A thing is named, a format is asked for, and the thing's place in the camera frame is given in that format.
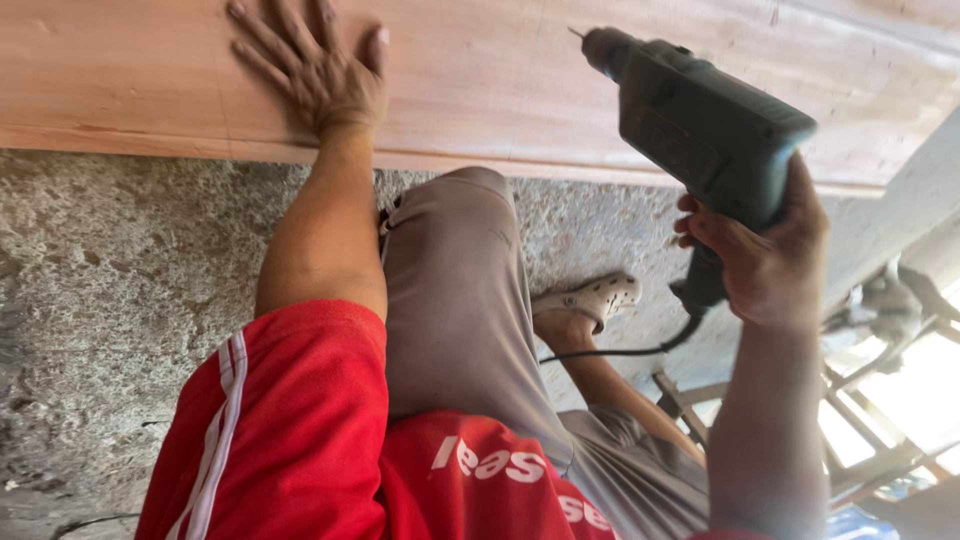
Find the wood grain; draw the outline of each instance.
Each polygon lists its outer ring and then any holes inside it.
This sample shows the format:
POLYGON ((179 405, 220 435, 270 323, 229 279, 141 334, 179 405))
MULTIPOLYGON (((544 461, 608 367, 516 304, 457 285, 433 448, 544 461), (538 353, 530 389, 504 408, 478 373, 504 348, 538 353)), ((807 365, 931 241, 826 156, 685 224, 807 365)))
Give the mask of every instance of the wood grain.
MULTIPOLYGON (((391 29, 375 164, 676 185, 617 135, 616 86, 567 30, 662 37, 821 123, 818 187, 878 196, 960 104, 946 0, 355 0, 391 29)), ((309 162, 316 140, 228 49, 221 0, 0 3, 0 146, 309 162)))

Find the sandal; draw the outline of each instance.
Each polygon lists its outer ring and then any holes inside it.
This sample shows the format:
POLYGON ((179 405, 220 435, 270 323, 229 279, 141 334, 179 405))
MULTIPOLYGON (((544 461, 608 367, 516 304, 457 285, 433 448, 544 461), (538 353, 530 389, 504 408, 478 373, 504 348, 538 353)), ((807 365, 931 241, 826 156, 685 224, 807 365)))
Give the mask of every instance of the sandal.
POLYGON ((572 309, 596 321, 593 333, 603 331, 607 319, 636 307, 642 293, 640 283, 626 272, 594 280, 574 291, 543 295, 531 304, 534 316, 548 309, 572 309))

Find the power drill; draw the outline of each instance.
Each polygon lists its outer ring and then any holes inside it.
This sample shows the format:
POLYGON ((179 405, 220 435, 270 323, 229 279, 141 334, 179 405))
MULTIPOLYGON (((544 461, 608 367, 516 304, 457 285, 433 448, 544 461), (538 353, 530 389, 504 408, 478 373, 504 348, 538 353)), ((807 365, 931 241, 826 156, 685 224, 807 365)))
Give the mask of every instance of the power drill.
MULTIPOLYGON (((777 221, 787 162, 816 131, 813 118, 662 39, 642 41, 615 28, 570 32, 583 39, 589 64, 620 85, 625 141, 708 209, 755 232, 777 221)), ((686 328, 655 349, 593 354, 651 355, 683 343, 726 298, 722 278, 720 257, 698 242, 686 279, 670 283, 690 315, 686 328)))

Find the concrete floor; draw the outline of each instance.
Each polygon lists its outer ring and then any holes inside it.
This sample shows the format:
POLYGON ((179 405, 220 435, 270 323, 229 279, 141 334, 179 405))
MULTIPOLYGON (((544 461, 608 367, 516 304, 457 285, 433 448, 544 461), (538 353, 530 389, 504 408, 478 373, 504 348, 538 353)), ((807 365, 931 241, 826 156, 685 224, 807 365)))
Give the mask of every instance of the concrete floor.
MULTIPOLYGON (((954 114, 884 200, 825 199, 831 301, 960 208, 958 139, 954 114)), ((0 537, 47 539, 139 510, 180 386, 250 319, 272 227, 307 172, 0 150, 0 537)), ((378 171, 381 203, 429 177, 378 171)), ((670 241, 679 194, 517 179, 532 292, 626 269, 644 286, 640 309, 611 321, 599 344, 671 335, 684 321, 666 288, 687 259, 670 241)), ((681 387, 728 377, 736 338, 718 309, 670 356, 614 362, 656 397, 659 366, 681 387)), ((582 404, 562 368, 543 374, 557 408, 582 404)), ((62 537, 127 538, 132 527, 126 518, 62 537)))

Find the hand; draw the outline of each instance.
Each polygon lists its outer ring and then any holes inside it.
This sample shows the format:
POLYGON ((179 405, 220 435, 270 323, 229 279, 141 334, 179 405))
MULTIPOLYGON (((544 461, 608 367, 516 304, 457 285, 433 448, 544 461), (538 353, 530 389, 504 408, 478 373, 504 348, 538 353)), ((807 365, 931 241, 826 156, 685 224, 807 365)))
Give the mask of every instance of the hand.
POLYGON ((816 328, 829 222, 799 153, 788 165, 783 204, 782 221, 757 234, 686 194, 677 207, 693 213, 677 220, 674 231, 685 234, 681 247, 696 238, 723 260, 724 286, 737 317, 761 326, 816 328))
POLYGON ((276 0, 283 30, 293 46, 278 36, 259 17, 233 0, 228 10, 276 59, 266 60, 249 44, 234 41, 234 52, 297 105, 300 115, 323 142, 342 130, 372 131, 387 113, 387 29, 375 26, 367 32, 360 58, 346 52, 337 32, 335 16, 327 0, 317 0, 320 14, 316 38, 303 18, 290 7, 290 0, 276 0))

